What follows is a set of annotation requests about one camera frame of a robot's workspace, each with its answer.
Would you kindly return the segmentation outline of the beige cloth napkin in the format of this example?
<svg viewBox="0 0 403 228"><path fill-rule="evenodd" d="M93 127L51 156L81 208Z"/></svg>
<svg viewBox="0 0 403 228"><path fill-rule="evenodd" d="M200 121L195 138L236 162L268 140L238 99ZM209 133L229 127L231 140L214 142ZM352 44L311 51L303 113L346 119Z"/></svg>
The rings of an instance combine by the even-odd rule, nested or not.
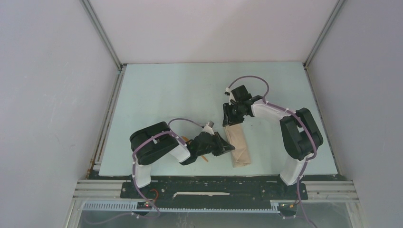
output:
<svg viewBox="0 0 403 228"><path fill-rule="evenodd" d="M251 157L242 125L228 125L224 127L224 131L229 144L235 147L235 149L231 151L232 166L234 168L240 168L250 165Z"/></svg>

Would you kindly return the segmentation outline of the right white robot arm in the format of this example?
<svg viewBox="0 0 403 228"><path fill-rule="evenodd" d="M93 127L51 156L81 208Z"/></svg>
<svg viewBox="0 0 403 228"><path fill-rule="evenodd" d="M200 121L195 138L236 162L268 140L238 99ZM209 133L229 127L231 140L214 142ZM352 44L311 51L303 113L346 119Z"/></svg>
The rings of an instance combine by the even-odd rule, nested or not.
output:
<svg viewBox="0 0 403 228"><path fill-rule="evenodd" d="M252 96L245 86L225 90L229 101L223 104L223 128L229 143L235 147L233 162L248 155L247 143L241 124L246 116L279 121L284 148L288 154L285 167L279 174L282 182L276 186L277 194L284 199L296 191L307 163L316 157L323 144L323 136L307 108L291 111L272 104L257 95Z"/></svg>

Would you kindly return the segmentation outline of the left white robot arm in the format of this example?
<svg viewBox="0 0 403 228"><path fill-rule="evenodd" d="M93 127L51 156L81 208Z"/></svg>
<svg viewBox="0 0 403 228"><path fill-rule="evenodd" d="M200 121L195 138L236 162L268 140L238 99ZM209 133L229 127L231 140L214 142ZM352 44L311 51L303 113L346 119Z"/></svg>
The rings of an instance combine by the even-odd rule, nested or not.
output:
<svg viewBox="0 0 403 228"><path fill-rule="evenodd" d="M152 164L169 154L181 165L194 163L206 154L221 156L235 150L218 132L214 131L213 122L198 125L201 132L191 140L186 140L176 134L171 128L172 122L159 122L134 132L131 143L132 192L139 198L148 196L151 183Z"/></svg>

